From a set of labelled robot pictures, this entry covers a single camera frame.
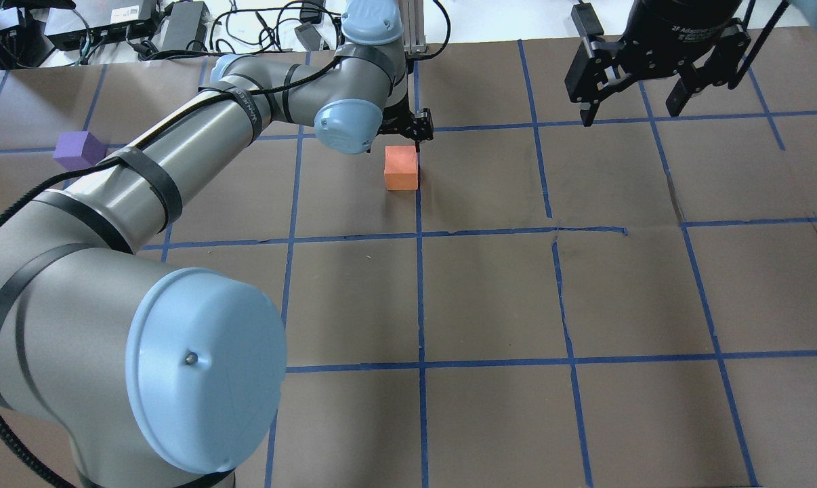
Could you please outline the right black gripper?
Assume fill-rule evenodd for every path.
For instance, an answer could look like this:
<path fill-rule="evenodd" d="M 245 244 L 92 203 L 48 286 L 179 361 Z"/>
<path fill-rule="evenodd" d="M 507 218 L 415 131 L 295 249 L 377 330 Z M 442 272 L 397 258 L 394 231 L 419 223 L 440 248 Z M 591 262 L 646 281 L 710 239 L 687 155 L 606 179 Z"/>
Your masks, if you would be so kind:
<path fill-rule="evenodd" d="M 564 86 L 583 126 L 594 123 L 601 102 L 638 81 L 679 75 L 665 102 L 670 117 L 710 85 L 734 89 L 751 43 L 739 7 L 738 1 L 635 1 L 619 40 L 607 41 L 592 5 L 574 4 L 580 45 Z"/>

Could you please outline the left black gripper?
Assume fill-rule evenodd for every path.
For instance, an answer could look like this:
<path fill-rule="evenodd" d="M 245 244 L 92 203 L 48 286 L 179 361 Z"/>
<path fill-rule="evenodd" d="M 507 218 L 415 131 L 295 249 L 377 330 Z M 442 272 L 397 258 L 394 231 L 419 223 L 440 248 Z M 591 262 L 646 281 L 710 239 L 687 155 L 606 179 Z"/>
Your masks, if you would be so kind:
<path fill-rule="evenodd" d="M 406 81 L 396 84 L 383 107 L 383 120 L 375 135 L 399 135 L 414 142 L 415 152 L 421 154 L 421 143 L 434 139 L 434 123 L 429 108 L 412 110 Z"/>

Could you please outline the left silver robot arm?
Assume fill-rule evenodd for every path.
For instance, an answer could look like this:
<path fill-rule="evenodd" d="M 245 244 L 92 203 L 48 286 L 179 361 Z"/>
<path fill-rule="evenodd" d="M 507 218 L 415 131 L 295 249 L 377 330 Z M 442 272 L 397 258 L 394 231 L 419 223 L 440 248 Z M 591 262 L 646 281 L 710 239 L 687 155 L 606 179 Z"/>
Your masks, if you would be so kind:
<path fill-rule="evenodd" d="M 408 129 L 396 1 L 350 1 L 322 67 L 226 54 L 197 95 L 0 215 L 0 408 L 61 426 L 87 487 L 219 487 L 266 440 L 287 374 L 254 285 L 138 253 L 273 121 L 353 155 Z M 55 487 L 0 414 L 0 439 Z"/>

